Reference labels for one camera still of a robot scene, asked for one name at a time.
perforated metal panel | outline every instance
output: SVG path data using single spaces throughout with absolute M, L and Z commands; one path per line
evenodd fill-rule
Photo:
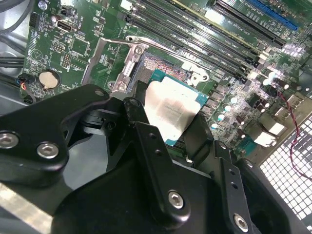
M 301 177 L 292 168 L 290 146 L 296 132 L 260 166 L 270 183 L 312 232 L 312 181 Z M 300 126 L 300 137 L 293 148 L 297 168 L 312 177 L 312 117 Z

electronic component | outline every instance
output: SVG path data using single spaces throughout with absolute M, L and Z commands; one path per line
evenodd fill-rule
M 73 30 L 72 26 L 69 25 L 68 22 L 66 22 L 63 19 L 57 21 L 57 27 L 68 33 L 70 33 Z
M 213 110 L 209 108 L 208 106 L 203 106 L 201 110 L 207 115 L 210 115 L 213 112 Z
M 276 144 L 276 137 L 265 131 L 258 123 L 252 120 L 245 128 L 251 139 L 263 147 L 270 147 Z
M 291 82 L 291 87 L 296 91 L 300 91 L 302 89 L 301 85 L 297 84 L 296 82 Z
M 229 95 L 228 96 L 228 101 L 231 103 L 231 104 L 236 104 L 237 103 L 237 97 L 235 97 L 234 95 Z
M 222 104 L 222 107 L 223 107 L 223 109 L 224 109 L 225 112 L 230 112 L 231 109 L 232 109 L 231 105 L 228 104 L 228 103 L 223 103 L 223 104 Z
M 246 137 L 246 134 L 241 129 L 238 129 L 237 133 L 241 139 L 244 139 Z
M 215 87 L 215 90 L 219 93 L 222 93 L 222 94 L 225 94 L 227 93 L 230 89 L 222 84 L 218 84 L 216 87 Z
M 218 104 L 219 104 L 218 102 L 211 100 L 211 99 L 208 99 L 208 101 L 206 102 L 206 105 L 211 107 L 211 108 L 217 107 Z
M 265 127 L 265 129 L 276 135 L 279 136 L 283 133 L 284 130 L 286 130 L 286 127 L 283 126 L 282 124 L 276 122 L 269 114 L 264 113 L 260 117 L 260 122 L 261 124 Z
M 212 129 L 216 129 L 218 127 L 218 124 L 214 120 L 210 121 L 209 125 Z
M 282 88 L 284 88 L 284 89 L 288 89 L 289 88 L 289 84 L 288 83 L 286 83 L 285 81 L 283 81 L 283 80 L 281 80 L 281 79 L 275 79 L 275 82 L 279 85 L 279 86 L 281 86 Z
M 218 94 L 217 92 L 212 92 L 210 97 L 213 98 L 214 100 L 222 100 L 224 98 L 223 95 Z
M 225 117 L 225 115 L 221 111 L 216 112 L 215 116 L 219 121 L 222 121 Z
M 59 13 L 63 16 L 70 17 L 75 16 L 77 10 L 71 6 L 62 6 Z
M 166 144 L 173 146 L 208 97 L 189 85 L 155 70 L 148 83 L 145 112 Z
M 300 93 L 296 93 L 296 94 L 291 95 L 287 99 L 287 102 L 293 109 L 296 109 L 297 106 L 303 101 L 303 98 L 304 97 Z
M 267 14 L 273 20 L 278 21 L 279 23 L 281 23 L 285 27 L 287 27 L 287 28 L 289 28 L 291 30 L 294 30 L 294 31 L 298 31 L 298 26 L 294 25 L 288 19 L 280 16 L 278 13 L 276 13 L 275 11 L 271 10 L 270 8 L 268 8 L 262 2 L 260 2 L 258 0 L 244 0 L 244 1 L 248 2 L 249 4 L 254 6 L 256 9 L 258 9 L 259 11 Z
M 38 28 L 40 24 L 40 15 L 37 13 L 31 13 L 29 19 L 29 26 L 33 28 Z
M 60 77 L 57 72 L 47 70 L 40 73 L 39 81 L 43 85 L 44 89 L 54 89 L 58 86 Z

ram slot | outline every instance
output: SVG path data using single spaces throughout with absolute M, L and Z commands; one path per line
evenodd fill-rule
M 150 32 L 156 34 L 158 37 L 167 40 L 169 43 L 171 43 L 173 46 L 180 49 L 181 51 L 187 52 L 187 53 L 191 54 L 194 57 L 197 57 L 198 59 L 200 59 L 201 61 L 203 61 L 207 64 L 214 65 L 216 68 L 218 68 L 220 71 L 222 71 L 226 75 L 231 75 L 233 77 L 237 76 L 237 74 L 240 75 L 240 71 L 238 71 L 238 70 L 235 71 L 234 69 L 231 69 L 231 68 L 229 68 L 223 64 L 216 62 L 215 60 L 211 59 L 209 56 L 206 56 L 204 54 L 200 54 L 198 51 L 194 50 L 192 47 L 185 45 L 185 44 L 181 43 L 180 41 L 178 41 L 172 37 L 168 37 L 163 32 L 158 31 L 157 29 L 148 25 L 144 21 L 137 20 L 136 18 L 133 18 L 133 17 L 128 17 L 127 21 L 129 23 L 131 23 L 132 25 L 137 26 L 138 28 L 142 28 L 142 29 L 145 29 L 147 31 L 150 31 Z
M 217 45 L 220 48 L 218 50 L 220 53 L 226 52 L 226 53 L 232 55 L 233 57 L 236 57 L 236 58 L 238 58 L 242 61 L 245 61 L 249 64 L 252 63 L 252 61 L 253 61 L 252 57 L 242 53 L 239 49 L 235 50 L 233 47 L 228 46 L 227 44 L 225 44 L 221 41 L 218 41 L 213 36 L 209 35 L 205 31 L 203 31 L 201 28 L 199 28 L 198 26 L 191 25 L 189 22 L 183 22 L 182 20 L 180 20 L 180 18 L 175 17 L 174 15 L 167 13 L 163 9 L 159 9 L 159 8 L 156 9 L 157 5 L 155 5 L 153 3 L 149 3 L 148 1 L 146 1 L 145 4 L 142 4 L 142 2 L 141 2 L 141 4 L 136 5 L 136 7 L 139 8 L 141 12 L 142 11 L 144 12 L 144 11 L 151 9 L 153 12 L 155 12 L 157 14 L 157 17 L 166 18 L 167 19 L 167 20 L 165 20 L 166 23 L 170 23 L 176 29 L 180 29 L 182 32 L 184 32 L 184 35 L 186 37 L 194 38 L 193 35 L 195 34 L 195 35 L 198 35 L 198 36 L 204 38 L 208 42 Z
M 286 44 L 286 41 L 278 37 L 277 35 L 271 33 L 266 28 L 262 27 L 260 24 L 257 24 L 256 22 L 252 21 L 236 9 L 232 8 L 225 2 L 221 0 L 216 0 L 213 4 L 213 9 L 225 17 L 229 18 L 233 22 L 238 23 L 242 27 L 244 27 L 246 30 L 253 33 L 255 36 L 257 36 L 259 39 L 267 42 L 273 47 L 276 47 L 278 49 L 283 48 L 283 46 Z
M 155 15 L 152 14 L 148 14 L 146 12 L 140 12 L 137 11 L 136 12 L 137 15 L 152 20 L 156 23 L 158 23 L 159 25 L 167 28 L 167 30 L 170 30 L 172 32 L 172 34 L 176 34 L 178 37 L 180 37 L 181 39 L 188 41 L 192 44 L 195 44 L 199 49 L 201 49 L 202 51 L 205 51 L 207 54 L 210 54 L 212 56 L 214 56 L 215 58 L 218 58 L 219 60 L 223 60 L 226 61 L 227 63 L 231 64 L 231 66 L 235 67 L 236 69 L 239 69 L 239 67 L 241 66 L 241 64 L 236 61 L 235 59 L 229 57 L 228 55 L 224 55 L 223 53 L 220 53 L 218 50 L 214 49 L 213 47 L 204 44 L 203 42 L 199 41 L 198 39 L 196 39 L 193 36 L 188 35 L 187 33 L 183 32 L 182 30 L 177 30 L 177 28 L 173 27 L 172 25 L 168 25 L 163 19 L 157 18 Z
M 140 2 L 148 2 L 150 4 L 153 4 L 158 9 L 166 11 L 167 14 L 169 14 L 170 16 L 175 16 L 175 18 L 178 18 L 179 21 L 182 21 L 187 25 L 192 25 L 192 27 L 195 27 L 195 29 L 197 30 L 199 27 L 195 24 L 195 22 L 196 22 L 196 23 L 200 24 L 202 27 L 205 27 L 208 30 L 216 33 L 217 35 L 220 35 L 220 36 L 226 38 L 227 41 L 229 42 L 229 44 L 232 44 L 232 45 L 236 46 L 237 48 L 243 47 L 241 49 L 241 51 L 245 49 L 248 52 L 252 53 L 253 55 L 261 54 L 261 51 L 250 46 L 246 42 L 242 42 L 242 40 L 239 39 L 238 37 L 236 37 L 235 35 L 233 35 L 231 33 L 226 33 L 226 31 L 223 28 L 216 27 L 212 24 L 207 23 L 204 20 L 198 19 L 198 18 L 194 17 L 193 15 L 188 14 L 184 10 L 176 7 L 175 5 L 172 5 L 167 0 L 142 0 Z
M 184 12 L 184 14 L 191 16 L 193 19 L 197 20 L 197 22 L 201 22 L 206 27 L 209 27 L 210 29 L 214 29 L 215 31 L 218 31 L 221 34 L 226 35 L 228 38 L 239 42 L 239 44 L 250 49 L 251 51 L 254 51 L 255 53 L 261 54 L 261 51 L 259 49 L 245 42 L 243 39 L 239 38 L 235 34 L 227 31 L 225 28 L 223 28 L 221 25 L 217 24 L 216 22 L 213 22 L 212 20 L 204 17 L 203 15 L 196 12 L 192 8 L 184 5 L 179 0 L 165 0 L 165 1 L 167 1 L 169 4 L 174 5 L 177 9 L 180 9 L 182 12 Z

expansion slot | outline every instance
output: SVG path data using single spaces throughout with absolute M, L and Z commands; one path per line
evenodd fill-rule
M 177 28 L 173 27 L 172 25 L 168 25 L 166 21 L 163 21 L 163 19 L 157 18 L 157 16 L 148 14 L 146 12 L 141 12 L 137 11 L 136 14 L 139 16 L 146 18 L 146 19 L 151 19 L 152 21 L 158 23 L 159 25 L 162 25 L 163 27 L 166 27 L 169 29 L 173 34 L 176 34 L 177 37 L 182 38 L 185 41 L 189 41 L 190 43 L 196 45 L 198 48 L 201 50 L 205 51 L 207 54 L 210 54 L 220 60 L 225 60 L 228 63 L 231 63 L 232 66 L 235 66 L 237 69 L 240 67 L 240 63 L 236 61 L 235 59 L 229 57 L 228 55 L 224 55 L 223 53 L 219 52 L 215 48 L 204 44 L 203 42 L 199 41 L 195 37 L 188 35 L 187 33 L 183 32 L 182 30 L 178 30 Z
M 266 5 L 264 5 L 263 3 L 259 2 L 258 0 L 244 0 L 244 1 L 248 2 L 249 4 L 251 4 L 252 6 L 257 8 L 259 11 L 261 11 L 264 14 L 268 15 L 273 20 L 278 21 L 279 23 L 281 23 L 285 27 L 287 27 L 287 28 L 289 28 L 291 30 L 294 30 L 294 31 L 298 31 L 298 29 L 299 29 L 298 26 L 296 26 L 293 23 L 291 23 L 288 19 L 280 16 L 278 13 L 276 13 L 273 10 L 271 10 L 270 8 L 268 8 Z
M 255 23 L 221 0 L 216 0 L 214 2 L 213 9 L 223 14 L 225 17 L 231 19 L 232 21 L 237 22 L 242 27 L 246 28 L 246 30 L 253 33 L 259 39 L 269 43 L 271 46 L 281 49 L 286 44 L 286 41 L 271 33 L 261 25 Z
M 167 40 L 168 42 L 170 42 L 173 46 L 179 48 L 180 50 L 190 53 L 191 55 L 198 57 L 200 60 L 202 60 L 205 63 L 208 64 L 212 64 L 214 66 L 216 66 L 219 70 L 221 70 L 224 73 L 227 73 L 228 75 L 231 76 L 237 76 L 238 72 L 235 72 L 234 69 L 228 68 L 227 66 L 217 63 L 215 60 L 211 59 L 210 57 L 204 55 L 204 54 L 200 54 L 198 51 L 195 51 L 192 47 L 185 45 L 185 44 L 181 44 L 180 41 L 174 40 L 171 37 L 166 36 L 164 33 L 159 33 L 158 30 L 154 29 L 153 27 L 149 26 L 148 24 L 146 24 L 144 21 L 137 21 L 134 18 L 127 18 L 127 21 L 132 23 L 133 25 L 140 27 L 140 28 L 145 28 L 147 31 L 150 31 L 156 35 L 158 35 L 159 37 L 164 38 L 165 40 Z
M 220 47 L 221 50 L 219 52 L 223 53 L 223 51 L 225 51 L 226 53 L 231 54 L 242 61 L 246 61 L 247 63 L 252 63 L 253 58 L 242 53 L 239 49 L 238 50 L 234 49 L 233 47 L 223 43 L 222 41 L 217 40 L 213 36 L 203 31 L 198 26 L 191 25 L 191 23 L 185 20 L 181 20 L 181 18 L 178 18 L 174 16 L 173 14 L 168 13 L 166 10 L 164 10 L 164 8 L 156 8 L 157 4 L 155 2 L 149 2 L 146 0 L 143 0 L 143 2 L 145 2 L 144 5 L 142 5 L 142 2 L 140 5 L 136 5 L 136 8 L 140 9 L 141 12 L 147 11 L 147 9 L 151 9 L 155 14 L 157 14 L 158 18 L 161 18 L 166 23 L 170 23 L 173 27 L 175 27 L 175 29 L 179 29 L 181 32 L 184 33 L 184 36 L 192 37 L 193 39 L 195 39 L 194 36 L 192 36 L 192 34 L 195 33 L 203 37 L 205 40 Z
M 226 34 L 229 38 L 235 39 L 236 41 L 239 41 L 242 45 L 246 46 L 247 48 L 252 49 L 253 51 L 261 54 L 262 51 L 260 51 L 259 49 L 255 48 L 254 46 L 250 45 L 249 43 L 245 42 L 244 40 L 242 40 L 241 38 L 237 37 L 236 35 L 234 35 L 233 33 L 227 31 L 225 28 L 223 28 L 222 26 L 220 26 L 219 24 L 207 19 L 206 17 L 204 17 L 203 15 L 199 14 L 198 12 L 196 12 L 195 10 L 193 10 L 192 8 L 185 6 L 184 4 L 182 4 L 181 2 L 179 2 L 179 0 L 166 0 L 168 2 L 174 2 L 177 6 L 187 10 L 188 12 L 192 13 L 193 15 L 195 15 L 197 18 L 199 18 L 201 21 L 206 22 L 209 26 L 213 27 L 214 29 L 216 29 L 218 32 L 221 32 L 223 34 Z

motherboard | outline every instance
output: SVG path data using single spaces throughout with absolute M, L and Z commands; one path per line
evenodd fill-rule
M 238 156 L 271 147 L 309 89 L 308 0 L 39 0 L 23 74 L 45 99 L 92 83 L 129 93 L 160 70 L 196 89 L 215 139 Z M 171 149 L 185 156 L 183 139 Z

